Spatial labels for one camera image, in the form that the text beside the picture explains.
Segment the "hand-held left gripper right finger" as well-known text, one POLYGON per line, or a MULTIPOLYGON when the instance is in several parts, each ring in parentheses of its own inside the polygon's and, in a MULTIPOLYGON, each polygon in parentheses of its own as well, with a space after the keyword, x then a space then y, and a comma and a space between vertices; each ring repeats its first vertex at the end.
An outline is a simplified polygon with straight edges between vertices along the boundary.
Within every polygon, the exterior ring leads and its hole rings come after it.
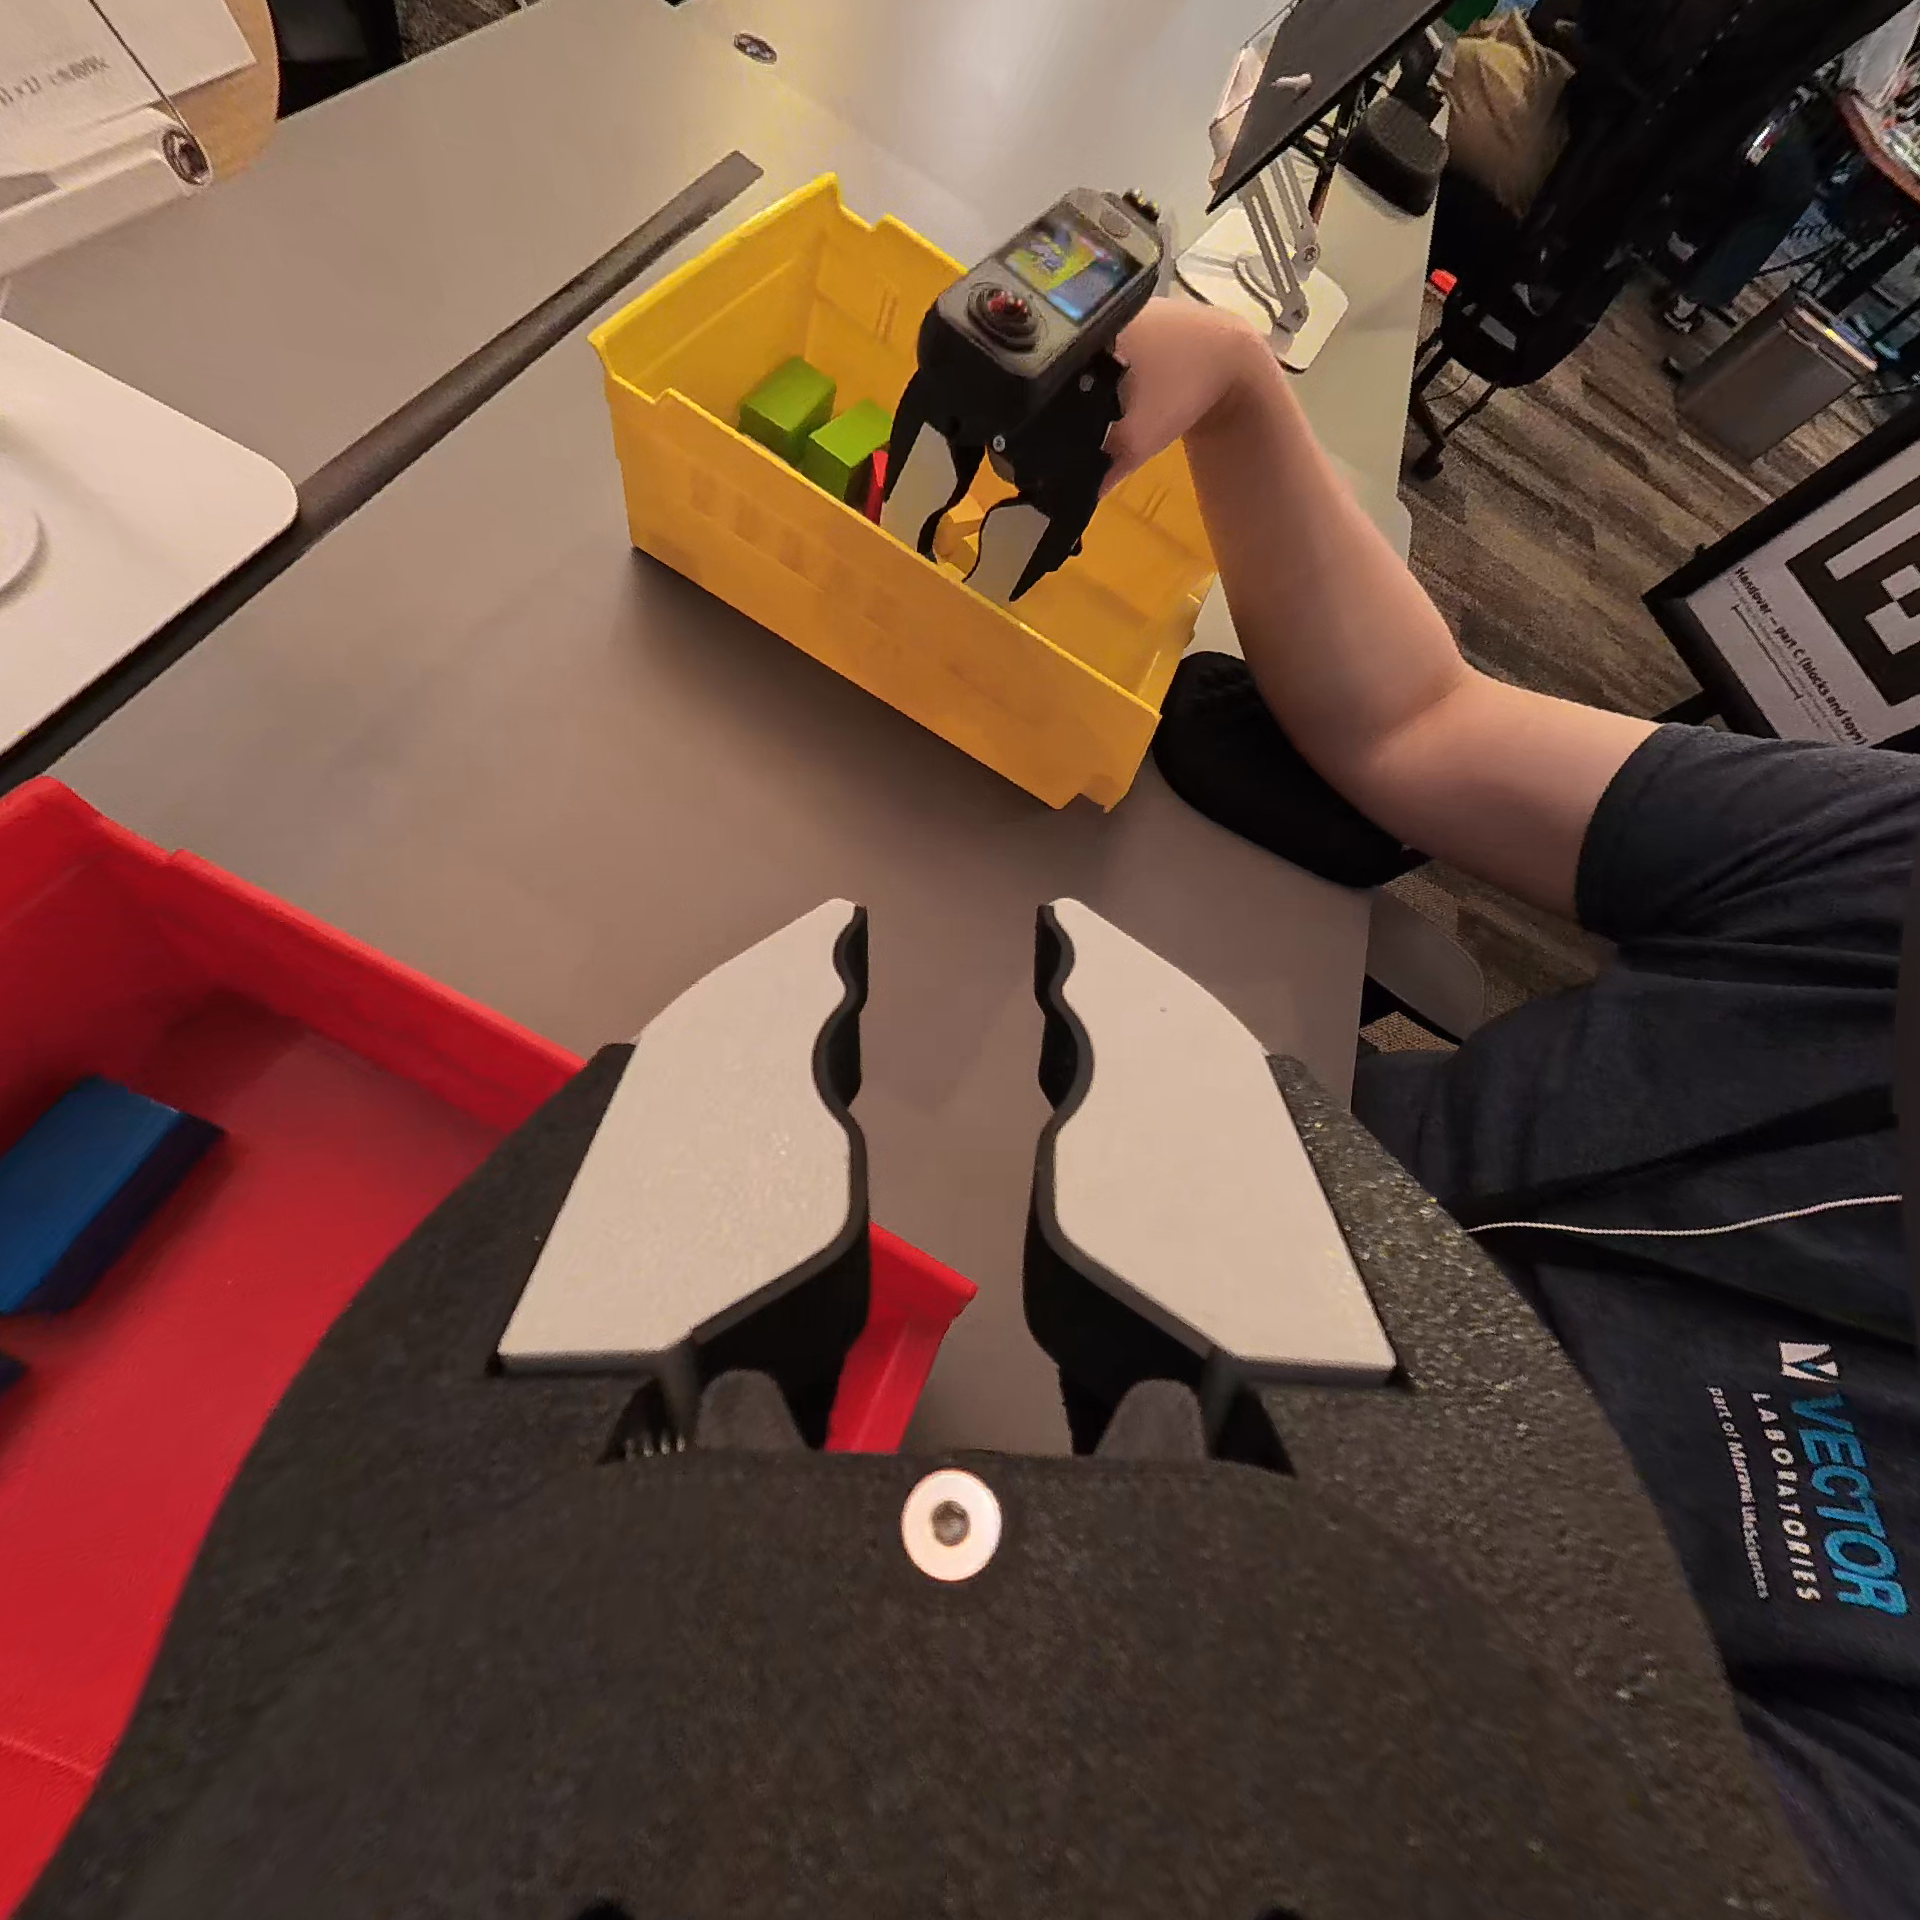
POLYGON ((1392 1385, 1395 1345, 1258 1035, 1074 898, 1039 910, 1036 1000, 1024 1322, 1074 1450, 1147 1381, 1190 1389, 1214 1446, 1259 1389, 1392 1385))

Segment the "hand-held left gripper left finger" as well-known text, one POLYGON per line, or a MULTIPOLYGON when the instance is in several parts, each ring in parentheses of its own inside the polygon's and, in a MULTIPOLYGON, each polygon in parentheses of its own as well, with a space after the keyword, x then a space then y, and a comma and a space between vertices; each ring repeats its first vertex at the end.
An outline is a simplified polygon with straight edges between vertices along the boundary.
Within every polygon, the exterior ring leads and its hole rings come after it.
POLYGON ((873 1297, 852 1117, 867 996, 870 912, 830 898, 634 1037, 496 1342, 502 1374, 652 1384, 691 1438, 707 1385, 752 1372, 825 1446, 873 1297))

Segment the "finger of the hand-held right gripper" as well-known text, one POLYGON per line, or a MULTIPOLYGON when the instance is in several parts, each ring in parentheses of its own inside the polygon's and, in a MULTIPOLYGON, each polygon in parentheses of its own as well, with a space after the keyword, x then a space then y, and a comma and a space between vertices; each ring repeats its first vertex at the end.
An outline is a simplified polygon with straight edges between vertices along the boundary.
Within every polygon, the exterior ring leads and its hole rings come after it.
POLYGON ((978 525, 966 587, 1000 606, 1012 606, 1078 556, 1084 532, 1084 513, 1054 514, 1030 496, 1008 496, 995 504, 978 525))
POLYGON ((984 445, 953 444, 935 422, 921 422, 907 453, 890 456, 880 529, 929 565, 948 513, 967 496, 984 465, 984 445))

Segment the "yellow plastic bin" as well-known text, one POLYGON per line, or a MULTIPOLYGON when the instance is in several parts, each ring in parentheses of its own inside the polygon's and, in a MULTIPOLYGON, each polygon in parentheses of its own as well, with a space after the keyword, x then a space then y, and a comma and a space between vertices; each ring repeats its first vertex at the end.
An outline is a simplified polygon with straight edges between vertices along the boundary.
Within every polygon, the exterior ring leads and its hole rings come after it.
POLYGON ((1084 552, 1001 609, 956 563, 1007 482, 980 474, 923 560, 736 428, 794 357, 839 400, 897 409, 958 275, 823 173, 596 328, 632 541, 1034 801, 1112 810, 1216 581, 1184 456, 1119 486, 1084 552))

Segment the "red plastic bin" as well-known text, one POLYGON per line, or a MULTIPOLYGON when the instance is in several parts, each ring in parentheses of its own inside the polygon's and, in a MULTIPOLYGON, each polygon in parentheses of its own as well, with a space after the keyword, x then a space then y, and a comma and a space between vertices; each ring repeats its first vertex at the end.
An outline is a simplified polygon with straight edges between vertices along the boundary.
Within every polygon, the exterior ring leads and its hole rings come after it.
POLYGON ((123 1736, 290 1381, 583 1060, 303 910, 6 795, 6 1146, 102 1074, 222 1129, 70 1312, 6 1317, 6 1913, 123 1736))

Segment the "person's right forearm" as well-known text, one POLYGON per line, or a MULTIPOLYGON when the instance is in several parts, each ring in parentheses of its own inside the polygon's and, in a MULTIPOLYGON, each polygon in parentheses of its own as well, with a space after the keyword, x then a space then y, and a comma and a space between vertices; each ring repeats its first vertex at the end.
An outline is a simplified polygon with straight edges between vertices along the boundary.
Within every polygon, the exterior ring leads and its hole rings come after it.
POLYGON ((1377 828, 1560 920, 1651 721, 1471 664, 1266 360, 1184 433, 1219 581, 1272 714, 1377 828))

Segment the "person's right hand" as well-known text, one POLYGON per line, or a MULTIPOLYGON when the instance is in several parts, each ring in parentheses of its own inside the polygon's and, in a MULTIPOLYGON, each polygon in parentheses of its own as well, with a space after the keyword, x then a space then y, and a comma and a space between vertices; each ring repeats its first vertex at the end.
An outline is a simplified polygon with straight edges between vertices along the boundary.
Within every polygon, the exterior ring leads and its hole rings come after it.
POLYGON ((1187 297, 1151 300, 1121 332, 1116 354, 1121 419, 1102 442, 1102 496, 1281 373, 1247 320, 1187 297))

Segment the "green rectangular wooden block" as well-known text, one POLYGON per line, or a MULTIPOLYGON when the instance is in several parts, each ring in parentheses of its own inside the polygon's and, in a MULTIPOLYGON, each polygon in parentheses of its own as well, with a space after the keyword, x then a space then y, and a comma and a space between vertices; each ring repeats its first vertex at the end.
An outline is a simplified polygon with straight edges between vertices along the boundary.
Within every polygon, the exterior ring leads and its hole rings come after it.
POLYGON ((833 420, 838 381, 794 354, 760 379, 736 408, 736 429, 800 466, 812 437, 833 420))
POLYGON ((876 466, 884 462, 892 437, 890 409, 876 400, 860 400, 808 434, 800 472, 814 486, 864 514, 876 466))

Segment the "black foam pad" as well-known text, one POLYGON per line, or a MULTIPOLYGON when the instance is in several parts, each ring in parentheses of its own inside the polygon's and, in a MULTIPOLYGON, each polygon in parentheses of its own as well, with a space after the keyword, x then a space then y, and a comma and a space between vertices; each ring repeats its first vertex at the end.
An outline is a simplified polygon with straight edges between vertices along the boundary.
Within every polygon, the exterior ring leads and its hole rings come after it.
POLYGON ((1151 752, 1204 821, 1320 880, 1377 889, 1428 861, 1315 772, 1234 657, 1202 652, 1178 665, 1151 752))

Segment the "white stand with dark board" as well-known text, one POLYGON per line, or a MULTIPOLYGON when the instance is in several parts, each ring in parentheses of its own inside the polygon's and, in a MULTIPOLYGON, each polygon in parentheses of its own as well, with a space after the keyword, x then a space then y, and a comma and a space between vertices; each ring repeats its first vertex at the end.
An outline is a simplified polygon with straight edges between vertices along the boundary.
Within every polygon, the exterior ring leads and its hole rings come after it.
POLYGON ((1348 313, 1324 264, 1340 172, 1424 217, 1449 161, 1451 29, 1439 3, 1287 3, 1236 54, 1210 145, 1211 224, 1176 264, 1201 304, 1305 373, 1348 313))

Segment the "tan bag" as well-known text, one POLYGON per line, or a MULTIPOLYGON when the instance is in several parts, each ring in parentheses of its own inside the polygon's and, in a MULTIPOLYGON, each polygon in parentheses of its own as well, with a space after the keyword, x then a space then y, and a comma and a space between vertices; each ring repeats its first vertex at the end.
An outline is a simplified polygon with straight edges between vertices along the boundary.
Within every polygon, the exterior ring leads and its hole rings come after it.
POLYGON ((1510 211, 1524 211, 1569 145, 1575 70, 1566 36, 1536 34, 1527 11, 1474 24, 1447 77, 1449 164, 1510 211))

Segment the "black office chair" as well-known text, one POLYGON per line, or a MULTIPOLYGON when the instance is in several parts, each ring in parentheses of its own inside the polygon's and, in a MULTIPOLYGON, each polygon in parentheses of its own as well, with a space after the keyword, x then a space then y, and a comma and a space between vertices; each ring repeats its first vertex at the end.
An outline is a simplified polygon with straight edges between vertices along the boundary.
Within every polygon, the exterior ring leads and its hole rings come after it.
POLYGON ((1566 36, 1575 62, 1569 145, 1524 211, 1503 206, 1459 173, 1447 154, 1426 257, 1428 281, 1447 278, 1447 290, 1408 397, 1424 434, 1414 466, 1422 482, 1446 465, 1449 429, 1439 422, 1428 389, 1447 362, 1463 362, 1481 379, 1481 396, 1457 419, 1463 425, 1503 387, 1544 373, 1550 346, 1560 353, 1574 346, 1569 325, 1553 320, 1553 310, 1617 244, 1634 193, 1628 184, 1634 152, 1660 129, 1698 36, 1713 32, 1713 4, 1503 4, 1489 17, 1510 9, 1527 11, 1540 36, 1548 29, 1566 36))

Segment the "grey storage box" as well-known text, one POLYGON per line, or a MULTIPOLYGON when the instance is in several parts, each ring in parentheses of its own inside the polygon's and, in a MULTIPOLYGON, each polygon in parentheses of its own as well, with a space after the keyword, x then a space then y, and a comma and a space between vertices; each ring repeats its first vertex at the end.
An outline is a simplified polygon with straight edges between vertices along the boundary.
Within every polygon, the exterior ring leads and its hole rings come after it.
POLYGON ((1687 433, 1754 465, 1876 373, 1880 360, 1820 302, 1787 290, 1706 354, 1675 389, 1687 433))

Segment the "instruction sheet stand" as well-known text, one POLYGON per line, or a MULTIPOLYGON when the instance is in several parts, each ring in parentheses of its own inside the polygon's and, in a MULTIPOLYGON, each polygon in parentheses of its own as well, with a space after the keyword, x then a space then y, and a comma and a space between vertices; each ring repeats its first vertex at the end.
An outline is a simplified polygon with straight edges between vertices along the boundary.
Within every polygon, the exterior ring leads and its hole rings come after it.
MULTIPOLYGON (((2 4, 2 283, 162 209, 273 141, 267 4, 2 4)), ((294 525, 266 458, 2 322, 2 747, 294 525)))

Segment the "framed tag sign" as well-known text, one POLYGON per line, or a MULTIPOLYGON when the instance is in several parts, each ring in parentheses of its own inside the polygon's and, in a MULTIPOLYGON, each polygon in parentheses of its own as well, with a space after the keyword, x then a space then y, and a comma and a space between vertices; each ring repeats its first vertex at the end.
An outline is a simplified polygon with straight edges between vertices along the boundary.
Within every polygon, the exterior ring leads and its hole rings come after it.
POLYGON ((1643 597, 1697 694, 1666 721, 1919 752, 1919 408, 1643 597))

